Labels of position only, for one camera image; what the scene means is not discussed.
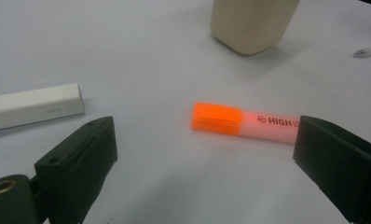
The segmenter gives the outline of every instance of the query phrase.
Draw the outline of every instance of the orange highlighter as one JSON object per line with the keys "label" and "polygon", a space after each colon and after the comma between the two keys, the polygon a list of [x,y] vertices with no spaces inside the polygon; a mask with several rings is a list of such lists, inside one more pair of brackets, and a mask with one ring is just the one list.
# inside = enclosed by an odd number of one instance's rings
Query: orange highlighter
{"label": "orange highlighter", "polygon": [[294,144],[300,117],[195,103],[192,128]]}

